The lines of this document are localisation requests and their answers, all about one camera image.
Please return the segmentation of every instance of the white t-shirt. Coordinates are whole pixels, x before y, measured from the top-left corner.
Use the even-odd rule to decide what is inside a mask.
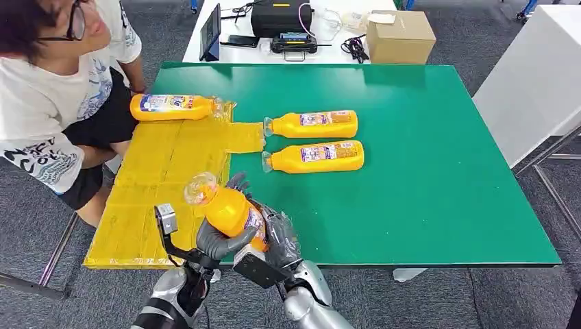
[[[119,0],[96,3],[111,42],[81,56],[76,74],[0,57],[0,154],[59,194],[73,185],[84,157],[62,131],[92,116],[109,97],[112,61],[130,63],[141,53]]]

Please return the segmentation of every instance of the gray carpet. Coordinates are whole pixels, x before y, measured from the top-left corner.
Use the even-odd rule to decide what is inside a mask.
[[[123,3],[144,41],[145,73],[152,83],[163,60],[181,60],[195,17],[185,0]],[[438,38],[430,63],[453,64],[473,94],[520,30],[507,12],[516,12],[524,4],[522,0],[418,0],[415,9],[426,11]],[[581,151],[581,142],[573,148]],[[549,161],[544,167],[581,219],[579,164]],[[71,211],[4,161],[0,182],[0,271],[37,280]],[[325,270],[337,309],[356,328],[564,328],[574,288],[581,285],[581,243],[536,174],[529,172],[519,182],[565,265],[431,269],[405,283],[395,282],[383,269]],[[129,327],[161,271],[82,267],[93,232],[84,224],[77,227],[51,279],[50,286],[66,287],[70,298],[52,301],[0,287],[0,327]],[[293,328],[273,289],[264,291],[232,271],[212,286],[208,308],[212,328]]]

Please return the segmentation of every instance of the robotic arm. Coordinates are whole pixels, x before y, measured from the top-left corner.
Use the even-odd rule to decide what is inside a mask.
[[[243,176],[234,176],[235,184],[228,187],[243,191],[247,185],[239,184]],[[284,213],[251,200],[261,210],[268,223],[286,219]],[[131,329],[189,329],[210,291],[210,279],[218,268],[220,259],[229,252],[235,256],[234,270],[263,288],[275,285],[284,301],[286,316],[302,329],[352,329],[353,327],[332,307],[331,291],[321,270],[310,260],[296,258],[268,259],[256,255],[247,245],[256,229],[249,228],[240,236],[228,239],[206,220],[198,231],[197,247],[189,252],[176,248],[171,233],[177,231],[175,213],[169,204],[156,206],[156,219],[162,244],[176,268],[165,272],[158,280],[151,298],[141,310]],[[280,241],[290,239],[284,230],[269,233],[269,247],[273,251]],[[171,256],[184,259],[182,265]]]

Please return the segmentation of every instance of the eyeglasses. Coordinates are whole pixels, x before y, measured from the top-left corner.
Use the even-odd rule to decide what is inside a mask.
[[[71,8],[71,17],[69,19],[69,29],[66,36],[49,36],[38,38],[43,41],[80,41],[85,34],[85,13],[81,8],[82,2],[89,0],[75,0]]]

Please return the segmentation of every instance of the black device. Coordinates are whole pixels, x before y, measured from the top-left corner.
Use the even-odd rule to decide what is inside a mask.
[[[208,20],[203,24],[200,30],[200,62],[206,60],[211,62],[219,59],[220,44],[220,3],[212,11]]]
[[[271,43],[273,53],[317,52],[317,40],[307,33],[286,32],[275,36]]]
[[[260,209],[259,204],[253,203],[253,205]],[[156,221],[162,239],[162,246],[165,249],[169,260],[176,267],[179,267],[179,265],[172,256],[180,257],[185,260],[182,267],[188,275],[188,281],[193,284],[191,289],[186,289],[187,293],[202,292],[202,294],[197,295],[195,299],[195,301],[199,301],[195,304],[195,306],[198,307],[206,298],[208,290],[210,290],[210,279],[212,278],[214,269],[217,269],[220,265],[220,260],[212,259],[197,248],[186,251],[176,247],[171,240],[171,234],[177,232],[177,218],[174,209],[170,204],[160,204],[154,206],[153,210],[156,214]],[[274,267],[261,259],[261,257],[256,256],[251,248],[244,248],[235,255],[233,269],[265,289],[272,287],[291,276],[288,269]],[[200,289],[199,287],[202,285],[206,285],[207,289]]]
[[[260,38],[257,36],[237,36],[229,34],[220,36],[220,44],[227,46],[256,48],[259,40]]]
[[[299,21],[299,6],[308,0],[259,0],[254,1],[250,23],[254,35],[274,38],[282,32],[304,32]],[[310,5],[301,8],[301,20],[307,30],[312,22]]]

